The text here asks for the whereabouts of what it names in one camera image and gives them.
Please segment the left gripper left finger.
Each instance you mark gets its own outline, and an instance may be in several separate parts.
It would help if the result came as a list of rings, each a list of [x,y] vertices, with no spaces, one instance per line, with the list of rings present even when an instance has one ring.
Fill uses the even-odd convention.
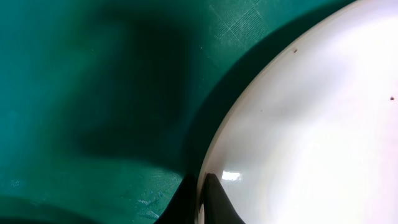
[[[154,224],[194,224],[197,203],[197,178],[186,175]]]

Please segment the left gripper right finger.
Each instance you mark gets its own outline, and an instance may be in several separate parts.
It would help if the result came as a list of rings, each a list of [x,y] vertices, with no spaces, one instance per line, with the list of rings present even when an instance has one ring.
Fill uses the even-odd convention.
[[[205,224],[244,224],[215,174],[207,174],[201,191]]]

